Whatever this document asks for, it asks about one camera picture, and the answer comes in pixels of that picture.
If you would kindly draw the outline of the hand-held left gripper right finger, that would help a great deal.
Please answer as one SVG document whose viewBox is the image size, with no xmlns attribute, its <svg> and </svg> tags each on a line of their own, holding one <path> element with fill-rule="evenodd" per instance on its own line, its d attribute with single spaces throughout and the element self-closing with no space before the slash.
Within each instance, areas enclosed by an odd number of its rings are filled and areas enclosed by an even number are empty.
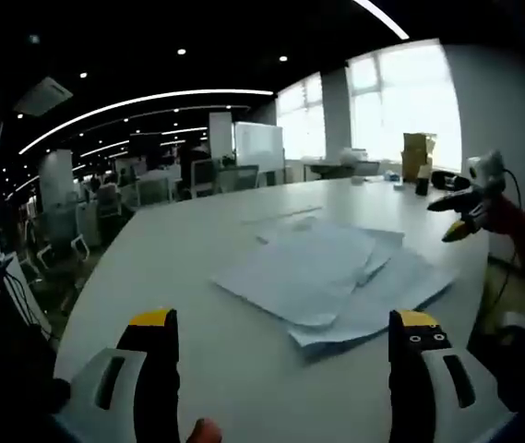
<svg viewBox="0 0 525 443">
<path fill-rule="evenodd" d="M 389 313 L 388 361 L 391 442 L 491 442 L 514 417 L 494 375 L 425 312 Z"/>
</svg>

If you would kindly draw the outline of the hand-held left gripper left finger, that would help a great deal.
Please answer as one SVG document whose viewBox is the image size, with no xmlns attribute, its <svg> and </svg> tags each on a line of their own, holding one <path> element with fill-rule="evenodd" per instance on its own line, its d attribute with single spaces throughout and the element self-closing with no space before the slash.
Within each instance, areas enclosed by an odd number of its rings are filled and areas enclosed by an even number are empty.
<svg viewBox="0 0 525 443">
<path fill-rule="evenodd" d="M 176 311 L 138 315 L 73 377 L 54 421 L 73 442 L 178 442 L 178 362 Z"/>
</svg>

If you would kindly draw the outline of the person's left hand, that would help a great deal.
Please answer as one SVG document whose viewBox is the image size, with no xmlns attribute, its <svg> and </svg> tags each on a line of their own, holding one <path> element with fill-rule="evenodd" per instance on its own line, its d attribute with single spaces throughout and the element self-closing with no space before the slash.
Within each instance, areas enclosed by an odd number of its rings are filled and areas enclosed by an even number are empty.
<svg viewBox="0 0 525 443">
<path fill-rule="evenodd" d="M 219 426 L 208 418 L 199 418 L 186 440 L 186 443 L 221 443 L 222 432 Z"/>
</svg>

